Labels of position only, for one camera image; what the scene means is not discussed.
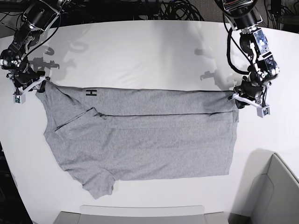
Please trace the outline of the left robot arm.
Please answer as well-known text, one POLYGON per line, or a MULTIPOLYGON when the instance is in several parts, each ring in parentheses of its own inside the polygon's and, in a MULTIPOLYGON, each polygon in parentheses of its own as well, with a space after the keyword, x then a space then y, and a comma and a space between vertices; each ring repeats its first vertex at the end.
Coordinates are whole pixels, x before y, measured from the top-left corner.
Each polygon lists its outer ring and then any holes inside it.
POLYGON ((280 69, 274 60, 263 30, 258 26, 262 17, 256 9, 255 0, 217 0, 216 5, 222 11, 222 18, 228 21, 227 61, 233 71, 242 75, 242 82, 234 87, 231 99, 239 109, 247 105, 254 106, 260 117, 270 113, 266 102, 271 81, 278 77, 280 69), (246 71, 236 68, 231 61, 231 42, 233 31, 240 32, 237 48, 248 59, 246 71))

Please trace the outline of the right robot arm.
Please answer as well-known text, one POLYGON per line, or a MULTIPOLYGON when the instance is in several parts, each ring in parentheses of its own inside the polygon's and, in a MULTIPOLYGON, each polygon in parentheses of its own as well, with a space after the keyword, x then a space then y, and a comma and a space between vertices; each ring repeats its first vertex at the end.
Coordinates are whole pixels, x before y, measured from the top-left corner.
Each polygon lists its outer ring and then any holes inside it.
POLYGON ((21 96, 32 89, 39 90, 50 78, 44 71, 35 72, 28 56, 42 46, 40 36, 70 3, 69 0, 34 0, 23 14, 24 23, 16 30, 12 43, 2 51, 0 66, 9 71, 9 78, 15 88, 14 95, 21 96))

